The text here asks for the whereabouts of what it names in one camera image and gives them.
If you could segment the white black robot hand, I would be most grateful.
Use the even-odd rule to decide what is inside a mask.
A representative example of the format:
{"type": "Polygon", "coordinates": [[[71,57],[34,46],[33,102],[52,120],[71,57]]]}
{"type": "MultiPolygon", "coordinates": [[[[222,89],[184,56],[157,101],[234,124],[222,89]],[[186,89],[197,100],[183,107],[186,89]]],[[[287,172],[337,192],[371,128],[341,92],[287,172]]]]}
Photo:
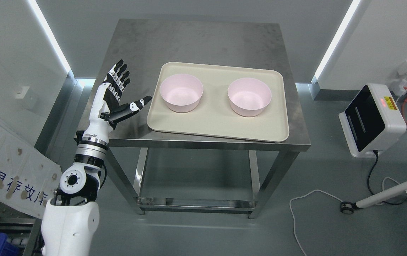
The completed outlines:
{"type": "Polygon", "coordinates": [[[121,97],[131,81],[129,74],[127,64],[122,59],[107,72],[94,96],[89,115],[90,125],[85,134],[99,139],[107,137],[116,129],[118,123],[138,114],[152,101],[152,96],[148,95],[131,103],[120,104],[121,97]]]}

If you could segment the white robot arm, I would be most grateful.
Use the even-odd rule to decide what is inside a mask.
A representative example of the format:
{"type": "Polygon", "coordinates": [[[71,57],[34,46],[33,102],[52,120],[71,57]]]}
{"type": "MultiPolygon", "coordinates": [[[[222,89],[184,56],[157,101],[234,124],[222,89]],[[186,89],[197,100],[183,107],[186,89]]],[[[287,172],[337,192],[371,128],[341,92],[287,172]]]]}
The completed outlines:
{"type": "Polygon", "coordinates": [[[88,256],[100,219],[96,203],[108,151],[107,131],[79,131],[72,165],[47,202],[41,225],[44,256],[88,256]]]}

